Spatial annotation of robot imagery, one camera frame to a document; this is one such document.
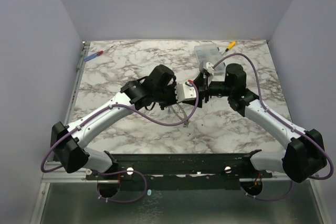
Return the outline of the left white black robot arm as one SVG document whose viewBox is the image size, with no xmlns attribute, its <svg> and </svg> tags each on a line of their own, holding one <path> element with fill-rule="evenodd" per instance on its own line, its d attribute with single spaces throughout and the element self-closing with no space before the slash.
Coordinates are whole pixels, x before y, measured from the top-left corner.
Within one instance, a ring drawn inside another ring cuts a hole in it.
<svg viewBox="0 0 336 224">
<path fill-rule="evenodd" d="M 101 132 L 120 119 L 152 103 L 175 101 L 176 77 L 164 66 L 156 66 L 144 78 L 127 82 L 112 99 L 84 118 L 51 128 L 53 153 L 68 173 L 81 168 L 98 171 L 104 179 L 115 175 L 116 166 L 108 152 L 88 148 L 88 144 Z"/>
</svg>

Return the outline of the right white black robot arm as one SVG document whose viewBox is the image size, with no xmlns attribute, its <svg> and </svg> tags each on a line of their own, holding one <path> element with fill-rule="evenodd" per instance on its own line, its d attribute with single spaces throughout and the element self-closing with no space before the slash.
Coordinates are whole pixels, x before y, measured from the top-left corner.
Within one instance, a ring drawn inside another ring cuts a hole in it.
<svg viewBox="0 0 336 224">
<path fill-rule="evenodd" d="M 260 97 L 247 89 L 246 73 L 241 65 L 229 64 L 224 81 L 213 81 L 213 75 L 213 64 L 202 62 L 194 81 L 201 98 L 207 102 L 210 97 L 227 97 L 234 111 L 257 123 L 283 147 L 280 152 L 254 152 L 241 164 L 246 177 L 254 177 L 260 170 L 269 170 L 285 173 L 294 182 L 301 183 L 326 167 L 321 134 L 315 129 L 306 131 L 262 105 Z"/>
</svg>

